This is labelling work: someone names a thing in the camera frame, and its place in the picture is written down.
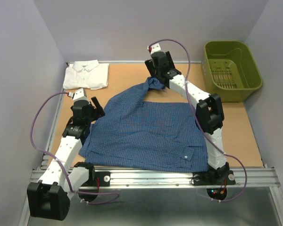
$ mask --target folded white shirt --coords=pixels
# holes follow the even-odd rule
[[[65,71],[64,89],[100,89],[108,85],[109,64],[97,60],[75,61]]]

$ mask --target crumpled fabric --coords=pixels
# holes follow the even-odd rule
[[[149,77],[109,100],[80,155],[94,165],[172,172],[208,170],[205,140],[187,103],[144,101],[164,86]]]

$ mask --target wooden tabletop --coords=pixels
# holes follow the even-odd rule
[[[176,68],[186,74],[187,65],[178,64]],[[110,98],[116,94],[130,88],[131,86],[143,83],[149,77],[149,72],[144,64],[115,64],[109,66],[108,86],[103,89],[86,89],[87,97],[96,96],[102,107],[106,106]],[[201,73],[201,65],[192,64],[189,81],[202,90],[205,90]],[[147,93],[145,101],[151,102],[187,102],[176,92],[166,89],[165,91],[151,90]],[[62,133],[72,116],[70,107],[73,105],[71,98],[64,98],[59,115],[56,133],[53,139],[51,152],[57,152]],[[225,152],[239,158],[245,166],[262,167],[263,163],[253,131],[250,126],[243,103],[223,103],[225,120],[222,127],[222,140]],[[77,155],[73,165],[84,158]],[[230,166],[240,166],[234,160],[228,158]]]

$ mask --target wooden board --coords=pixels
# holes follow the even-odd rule
[[[187,65],[178,64],[176,68],[186,74]],[[88,99],[96,96],[102,107],[114,95],[124,91],[131,86],[145,82],[149,72],[144,64],[115,64],[109,66],[108,86],[103,89],[86,89]],[[205,90],[201,73],[201,65],[191,65],[189,81]],[[166,89],[164,91],[152,90],[145,97],[145,101],[151,102],[187,102],[176,92]],[[58,119],[56,133],[53,139],[52,153],[57,152],[62,133],[72,116],[70,107],[73,105],[71,98],[64,97],[61,113]],[[224,126],[222,128],[222,139],[225,152],[239,158],[245,166],[261,167],[262,161],[255,141],[250,122],[243,103],[223,103],[225,114]],[[73,165],[84,158],[77,156]],[[228,158],[230,166],[240,166],[239,163]]]

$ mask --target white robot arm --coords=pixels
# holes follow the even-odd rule
[[[95,179],[95,169],[91,163],[78,162],[68,178],[65,174],[88,137],[91,122],[105,113],[95,97],[92,98],[95,107],[87,100],[84,89],[78,89],[71,97],[74,102],[71,107],[73,116],[63,132],[56,159],[51,161],[37,183],[31,182],[27,188],[30,214],[33,217],[63,220],[69,211],[74,191],[84,183],[92,184]]]
[[[151,76],[158,78],[162,84],[187,99],[185,77],[175,68],[170,53],[163,52],[158,43],[148,47],[148,50],[151,59],[145,61],[145,64]],[[224,114],[220,96],[217,94],[210,95],[190,82],[188,82],[187,86],[191,103],[196,109],[196,117],[200,122],[202,130],[209,140],[220,149],[223,149],[222,121],[224,120]],[[206,146],[209,168],[215,171],[217,174],[216,179],[219,180],[220,177],[224,177],[229,171],[226,157],[207,139]]]

